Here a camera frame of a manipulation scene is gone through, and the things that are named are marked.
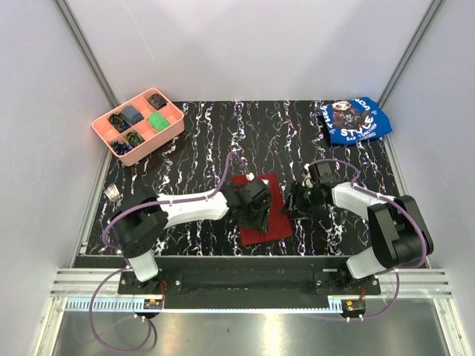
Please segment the black patterned rolled sock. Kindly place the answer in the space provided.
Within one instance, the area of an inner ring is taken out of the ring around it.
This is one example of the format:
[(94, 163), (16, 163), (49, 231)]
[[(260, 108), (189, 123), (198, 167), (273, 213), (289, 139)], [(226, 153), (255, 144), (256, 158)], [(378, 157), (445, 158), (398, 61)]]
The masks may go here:
[(108, 121), (118, 133), (122, 133), (130, 128), (130, 125), (125, 120), (123, 114), (120, 112), (112, 113), (108, 117)]

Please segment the black yellow rolled sock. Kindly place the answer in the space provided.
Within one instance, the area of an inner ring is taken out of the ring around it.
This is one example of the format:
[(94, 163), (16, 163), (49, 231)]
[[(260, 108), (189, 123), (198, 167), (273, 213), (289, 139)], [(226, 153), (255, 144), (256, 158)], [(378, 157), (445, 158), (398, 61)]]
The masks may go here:
[(131, 148), (136, 148), (139, 145), (143, 144), (145, 140), (142, 136), (136, 131), (130, 131), (125, 135), (125, 141)]

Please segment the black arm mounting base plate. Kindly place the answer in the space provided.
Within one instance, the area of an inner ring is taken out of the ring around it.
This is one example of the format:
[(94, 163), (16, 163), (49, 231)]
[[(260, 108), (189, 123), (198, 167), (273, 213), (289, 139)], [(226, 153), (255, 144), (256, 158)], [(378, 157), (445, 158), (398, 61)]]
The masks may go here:
[(379, 282), (358, 282), (343, 270), (345, 257), (158, 257), (159, 273), (140, 282), (119, 277), (119, 294), (164, 292), (169, 311), (191, 309), (328, 309), (328, 297), (372, 297)]

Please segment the pink compartment organizer box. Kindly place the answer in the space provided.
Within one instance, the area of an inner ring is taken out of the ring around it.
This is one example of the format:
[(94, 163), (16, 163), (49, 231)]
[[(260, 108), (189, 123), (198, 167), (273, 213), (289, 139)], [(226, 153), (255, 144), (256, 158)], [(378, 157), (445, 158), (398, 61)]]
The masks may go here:
[[(168, 101), (168, 104), (159, 111), (156, 111), (148, 103), (148, 98), (156, 93)], [(127, 105), (134, 106), (144, 116), (144, 119), (136, 125), (130, 125), (128, 130), (118, 133), (109, 123), (108, 117), (112, 113), (121, 113), (121, 110)], [(160, 132), (154, 130), (148, 123), (148, 117), (151, 113), (161, 113), (170, 122), (170, 126)], [(132, 99), (129, 99), (127, 102), (115, 107), (112, 111), (109, 111), (95, 119), (91, 124), (91, 127), (98, 137), (107, 145), (109, 151), (119, 159), (123, 165), (132, 166), (145, 158), (145, 156), (171, 141), (176, 136), (179, 136), (184, 132), (185, 124), (184, 113), (158, 89), (149, 88)], [(136, 131), (139, 133), (145, 142), (136, 148), (131, 148), (131, 151), (126, 155), (117, 156), (110, 146), (111, 142), (126, 142), (125, 135), (130, 131)]]

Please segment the green rolled sock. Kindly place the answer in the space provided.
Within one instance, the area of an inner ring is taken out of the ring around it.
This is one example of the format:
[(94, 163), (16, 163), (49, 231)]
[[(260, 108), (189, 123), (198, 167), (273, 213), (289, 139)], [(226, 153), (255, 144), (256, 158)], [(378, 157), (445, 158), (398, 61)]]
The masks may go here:
[(148, 123), (157, 132), (170, 126), (170, 122), (161, 113), (151, 113), (148, 117)]

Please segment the dark blue rolled sock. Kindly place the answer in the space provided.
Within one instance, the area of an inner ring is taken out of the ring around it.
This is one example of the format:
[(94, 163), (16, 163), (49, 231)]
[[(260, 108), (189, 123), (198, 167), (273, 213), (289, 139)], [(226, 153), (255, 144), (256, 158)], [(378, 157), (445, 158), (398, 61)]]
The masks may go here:
[(110, 146), (117, 156), (124, 156), (131, 151), (131, 146), (127, 142), (113, 141)]

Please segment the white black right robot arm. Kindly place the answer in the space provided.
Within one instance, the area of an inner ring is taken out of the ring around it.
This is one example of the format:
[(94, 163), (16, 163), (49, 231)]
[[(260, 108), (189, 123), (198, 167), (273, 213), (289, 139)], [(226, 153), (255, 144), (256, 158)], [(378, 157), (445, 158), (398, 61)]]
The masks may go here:
[(351, 256), (330, 279), (346, 294), (353, 294), (371, 277), (399, 267), (419, 268), (434, 250), (428, 227), (416, 200), (409, 195), (386, 196), (350, 181), (340, 181), (331, 162), (354, 168), (339, 159), (320, 159), (305, 165), (302, 181), (294, 181), (283, 213), (291, 218), (314, 217), (322, 205), (333, 205), (360, 216), (368, 224), (370, 247)]

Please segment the silver metal fork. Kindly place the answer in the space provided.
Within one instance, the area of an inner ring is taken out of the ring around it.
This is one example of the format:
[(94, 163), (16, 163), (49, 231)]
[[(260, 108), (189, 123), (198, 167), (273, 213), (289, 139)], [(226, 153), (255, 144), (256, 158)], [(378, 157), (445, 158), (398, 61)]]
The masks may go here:
[(120, 203), (122, 200), (122, 194), (115, 184), (110, 184), (105, 190), (104, 195), (112, 204)]

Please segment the dark brown rolled sock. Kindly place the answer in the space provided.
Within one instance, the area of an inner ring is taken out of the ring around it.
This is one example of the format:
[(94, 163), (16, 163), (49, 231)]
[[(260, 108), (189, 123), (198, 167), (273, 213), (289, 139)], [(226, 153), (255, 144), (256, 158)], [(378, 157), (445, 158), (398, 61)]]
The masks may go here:
[(161, 95), (159, 94), (153, 94), (148, 98), (148, 103), (156, 110), (159, 111), (160, 109), (164, 108), (167, 104), (168, 101), (164, 99)]

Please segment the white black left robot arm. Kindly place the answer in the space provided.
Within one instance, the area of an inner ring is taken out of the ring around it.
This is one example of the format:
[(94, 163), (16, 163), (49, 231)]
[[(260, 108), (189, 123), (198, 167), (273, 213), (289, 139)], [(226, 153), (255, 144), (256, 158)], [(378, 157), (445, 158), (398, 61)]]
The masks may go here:
[(265, 232), (271, 202), (270, 181), (259, 178), (201, 194), (150, 196), (116, 214), (109, 231), (134, 272), (134, 285), (150, 294), (160, 286), (153, 247), (166, 229), (198, 220), (234, 220), (241, 227)]

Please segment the red cloth napkin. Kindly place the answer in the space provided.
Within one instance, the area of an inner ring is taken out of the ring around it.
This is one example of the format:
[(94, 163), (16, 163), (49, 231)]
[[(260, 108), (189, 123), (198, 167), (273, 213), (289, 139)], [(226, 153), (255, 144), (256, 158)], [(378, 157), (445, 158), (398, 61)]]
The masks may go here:
[(245, 246), (274, 242), (290, 237), (293, 234), (288, 214), (281, 211), (284, 207), (284, 198), (278, 178), (274, 174), (264, 174), (258, 176), (258, 178), (269, 180), (269, 187), (272, 193), (267, 230), (263, 232), (252, 228), (240, 227), (240, 241)]

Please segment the grey blue rolled sock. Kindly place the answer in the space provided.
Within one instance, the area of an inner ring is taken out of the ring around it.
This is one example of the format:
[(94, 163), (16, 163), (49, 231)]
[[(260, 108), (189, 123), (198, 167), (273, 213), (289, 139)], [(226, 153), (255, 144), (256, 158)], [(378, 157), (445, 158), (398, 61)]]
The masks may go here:
[(129, 125), (136, 125), (138, 122), (144, 119), (144, 116), (134, 106), (131, 105), (125, 106), (121, 110), (121, 114), (124, 116), (124, 120)]

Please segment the blue printed folded shirt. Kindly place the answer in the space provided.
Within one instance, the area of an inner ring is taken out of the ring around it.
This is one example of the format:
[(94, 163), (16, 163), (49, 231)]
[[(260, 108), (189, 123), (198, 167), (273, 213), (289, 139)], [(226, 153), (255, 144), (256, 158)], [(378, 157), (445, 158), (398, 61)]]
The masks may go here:
[(369, 97), (323, 105), (321, 118), (333, 145), (355, 145), (364, 140), (380, 139), (393, 131), (387, 114)]

